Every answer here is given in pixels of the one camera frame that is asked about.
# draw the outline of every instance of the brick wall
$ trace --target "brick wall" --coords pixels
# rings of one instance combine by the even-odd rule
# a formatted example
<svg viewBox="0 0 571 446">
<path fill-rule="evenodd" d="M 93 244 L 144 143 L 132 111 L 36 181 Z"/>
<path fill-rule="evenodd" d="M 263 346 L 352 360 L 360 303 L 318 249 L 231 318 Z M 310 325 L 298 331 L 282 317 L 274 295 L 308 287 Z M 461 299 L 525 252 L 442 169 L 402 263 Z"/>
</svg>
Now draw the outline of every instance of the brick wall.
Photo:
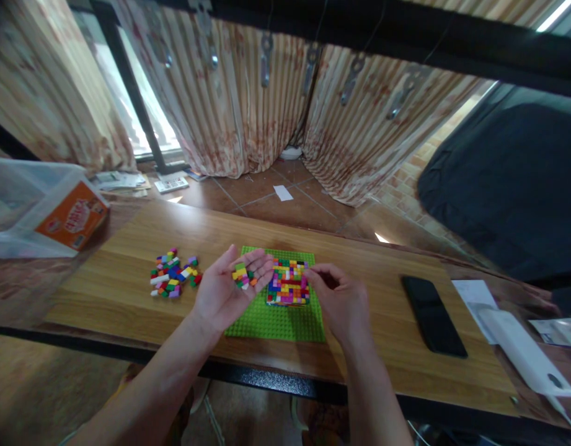
<svg viewBox="0 0 571 446">
<path fill-rule="evenodd" d="M 481 95 L 470 98 L 409 160 L 401 165 L 375 198 L 397 215 L 417 224 L 472 261 L 497 269 L 465 240 L 430 217 L 417 198 L 417 180 L 427 163 L 442 141 L 453 132 L 480 99 Z"/>
</svg>

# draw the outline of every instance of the hand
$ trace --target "hand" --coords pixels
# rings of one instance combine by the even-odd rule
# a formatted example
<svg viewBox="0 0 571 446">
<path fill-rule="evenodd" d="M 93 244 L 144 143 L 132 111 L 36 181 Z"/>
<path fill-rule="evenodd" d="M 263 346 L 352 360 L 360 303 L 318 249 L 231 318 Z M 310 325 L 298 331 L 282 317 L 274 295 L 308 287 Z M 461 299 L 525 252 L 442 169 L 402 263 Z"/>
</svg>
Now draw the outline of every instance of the hand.
<svg viewBox="0 0 571 446">
<path fill-rule="evenodd" d="M 231 276 L 238 263 L 254 273 L 258 280 L 254 287 L 238 288 Z M 273 256 L 257 249 L 238 258 L 237 248 L 231 245 L 204 273 L 191 315 L 222 333 L 238 319 L 252 299 L 273 277 Z"/>
<path fill-rule="evenodd" d="M 366 286 L 331 263 L 305 270 L 321 303 L 322 314 L 344 351 L 372 345 Z"/>
</svg>

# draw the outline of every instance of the white lego brick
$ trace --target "white lego brick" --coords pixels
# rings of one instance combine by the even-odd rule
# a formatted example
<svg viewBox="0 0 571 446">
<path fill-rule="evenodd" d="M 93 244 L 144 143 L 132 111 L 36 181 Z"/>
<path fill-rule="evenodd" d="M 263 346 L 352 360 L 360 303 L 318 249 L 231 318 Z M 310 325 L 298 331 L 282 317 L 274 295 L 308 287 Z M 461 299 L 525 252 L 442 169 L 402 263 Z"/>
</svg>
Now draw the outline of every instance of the white lego brick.
<svg viewBox="0 0 571 446">
<path fill-rule="evenodd" d="M 169 280 L 169 275 L 165 274 L 164 276 L 158 276 L 154 279 L 151 279 L 151 285 L 157 285 L 160 282 L 167 282 Z"/>
</svg>

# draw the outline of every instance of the pile of lego bricks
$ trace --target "pile of lego bricks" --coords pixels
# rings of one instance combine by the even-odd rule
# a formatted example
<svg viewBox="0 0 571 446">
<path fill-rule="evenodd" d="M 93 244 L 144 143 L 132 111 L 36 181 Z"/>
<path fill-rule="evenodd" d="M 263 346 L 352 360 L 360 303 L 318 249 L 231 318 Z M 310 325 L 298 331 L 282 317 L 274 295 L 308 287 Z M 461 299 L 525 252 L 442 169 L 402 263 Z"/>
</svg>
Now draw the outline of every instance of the pile of lego bricks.
<svg viewBox="0 0 571 446">
<path fill-rule="evenodd" d="M 254 287 L 256 285 L 257 280 L 254 278 L 254 273 L 246 271 L 244 263 L 238 263 L 235 268 L 236 270 L 231 273 L 231 277 L 235 280 L 238 288 L 248 289 L 249 286 Z"/>
<path fill-rule="evenodd" d="M 308 262 L 273 259 L 273 281 L 268 284 L 267 305 L 303 307 L 310 303 L 308 280 L 302 275 Z"/>
<path fill-rule="evenodd" d="M 193 288 L 203 279 L 203 274 L 195 269 L 198 266 L 196 256 L 190 257 L 182 268 L 177 255 L 178 249 L 172 248 L 166 255 L 157 257 L 157 268 L 151 270 L 151 285 L 155 286 L 151 291 L 152 296 L 177 299 L 182 294 L 184 282 L 188 278 Z"/>
</svg>

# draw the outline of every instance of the window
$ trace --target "window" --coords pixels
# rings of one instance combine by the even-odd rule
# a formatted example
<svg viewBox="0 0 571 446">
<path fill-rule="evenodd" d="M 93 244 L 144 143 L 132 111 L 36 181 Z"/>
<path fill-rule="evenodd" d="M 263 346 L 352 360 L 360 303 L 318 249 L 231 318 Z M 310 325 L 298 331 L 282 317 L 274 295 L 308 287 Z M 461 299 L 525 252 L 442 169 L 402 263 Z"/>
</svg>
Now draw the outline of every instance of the window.
<svg viewBox="0 0 571 446">
<path fill-rule="evenodd" d="M 182 150 L 153 88 L 141 67 L 113 7 L 92 1 L 92 11 L 74 6 L 76 22 L 101 74 L 132 144 L 137 161 L 154 159 L 161 173 L 186 167 L 183 161 L 166 163 L 165 157 L 181 156 Z"/>
</svg>

